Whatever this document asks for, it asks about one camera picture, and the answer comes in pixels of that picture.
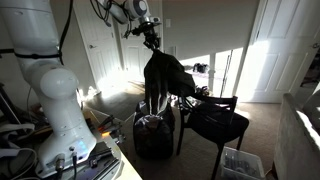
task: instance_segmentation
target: door hinge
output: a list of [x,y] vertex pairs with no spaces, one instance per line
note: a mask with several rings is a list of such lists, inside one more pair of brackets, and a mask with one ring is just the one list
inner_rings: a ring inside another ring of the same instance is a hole
[[260,30],[257,32],[256,39],[258,39],[258,37],[259,37],[259,33],[260,33]]

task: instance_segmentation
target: chair seat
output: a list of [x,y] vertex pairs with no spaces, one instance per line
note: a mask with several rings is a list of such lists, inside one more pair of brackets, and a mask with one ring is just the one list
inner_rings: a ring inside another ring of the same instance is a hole
[[208,121],[208,118],[205,118],[209,116],[221,123],[228,123],[224,121],[229,110],[226,109],[222,113],[217,113],[214,110],[218,108],[221,107],[208,103],[200,104],[195,110],[201,112],[201,114],[191,113],[187,123],[188,126],[200,136],[218,144],[230,142],[244,134],[249,126],[249,120],[237,113],[234,113],[231,124],[228,127],[217,126],[217,123],[212,123]]

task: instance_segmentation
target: black chair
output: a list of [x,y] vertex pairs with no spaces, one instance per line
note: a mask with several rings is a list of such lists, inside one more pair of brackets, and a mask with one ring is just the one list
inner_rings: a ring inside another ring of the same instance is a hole
[[[239,138],[237,145],[237,150],[239,150],[249,120],[234,113],[238,99],[236,96],[215,98],[195,94],[192,97],[202,103],[194,107],[186,97],[179,97],[181,129],[177,155],[180,154],[184,128],[191,128],[200,136],[216,143],[219,152],[211,177],[211,179],[215,179],[224,144]],[[188,121],[185,122],[185,116],[188,114],[190,114]]]

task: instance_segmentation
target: chair leg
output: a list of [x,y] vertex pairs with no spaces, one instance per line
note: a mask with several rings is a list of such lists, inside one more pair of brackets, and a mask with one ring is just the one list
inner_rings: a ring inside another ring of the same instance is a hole
[[244,135],[244,134],[242,134],[242,135],[239,137],[239,141],[238,141],[238,145],[237,145],[237,150],[240,150],[240,146],[241,146],[241,143],[242,143],[243,135]]
[[181,124],[180,124],[180,135],[179,135],[179,142],[178,142],[178,148],[177,148],[177,156],[180,154],[182,139],[183,139],[183,133],[184,133],[184,115],[182,112],[180,112],[181,116]]
[[214,169],[213,169],[213,173],[212,173],[212,176],[211,176],[211,180],[214,180],[216,178],[216,174],[217,174],[218,167],[219,167],[219,164],[220,164],[220,159],[221,159],[223,147],[224,147],[224,144],[218,145],[219,152],[218,152],[218,155],[217,155],[216,163],[214,165]]

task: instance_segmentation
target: sunlight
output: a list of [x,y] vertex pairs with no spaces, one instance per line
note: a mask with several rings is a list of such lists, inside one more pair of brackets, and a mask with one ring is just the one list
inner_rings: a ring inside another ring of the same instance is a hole
[[129,94],[138,94],[139,91],[131,91],[133,88],[129,80],[132,79],[131,73],[124,71],[113,72],[110,78],[103,78],[98,82],[101,96],[103,98],[109,98],[120,92],[126,91]]
[[83,90],[79,89],[79,93],[77,93],[78,103],[80,104],[81,101],[88,101],[93,99],[93,97],[98,93],[97,89],[94,89],[92,86],[89,86],[89,90],[87,95],[84,95]]
[[[239,64],[241,60],[243,48],[233,49],[229,71],[226,74],[225,77],[225,88],[223,91],[222,96],[223,97],[230,97],[232,96],[233,87],[235,84],[237,72],[239,69]],[[228,56],[231,55],[231,50],[218,52],[215,56],[215,74],[214,74],[214,81],[213,81],[213,94],[215,96],[220,96],[221,94],[221,88],[224,78],[224,73],[226,70],[227,60]]]
[[313,128],[313,125],[311,124],[309,118],[303,112],[300,112],[300,111],[296,111],[296,112],[299,114],[301,121],[304,124],[304,127],[307,129],[306,131],[308,132],[308,134],[306,135],[311,136],[312,140],[315,141],[315,144],[319,147],[320,136],[318,132]]
[[251,120],[254,119],[254,118],[251,118],[251,115],[249,112],[242,111],[238,107],[234,110],[234,112],[240,114],[243,117],[246,117],[247,119],[251,119]]
[[196,63],[200,64],[207,64],[209,65],[210,61],[210,55],[204,55],[204,56],[199,56],[195,58],[190,58],[190,59],[184,59],[180,60],[179,62],[184,66],[185,72],[192,74],[193,80],[197,86],[208,86],[208,78],[209,74],[208,73],[194,73],[193,72],[193,66]]
[[255,91],[266,90],[268,84],[263,79],[269,77],[265,74],[264,76],[261,75],[265,70],[270,70],[270,67],[266,66],[268,65],[266,55],[268,50],[268,41],[259,41],[249,47],[237,92],[240,101],[250,101],[254,98]]

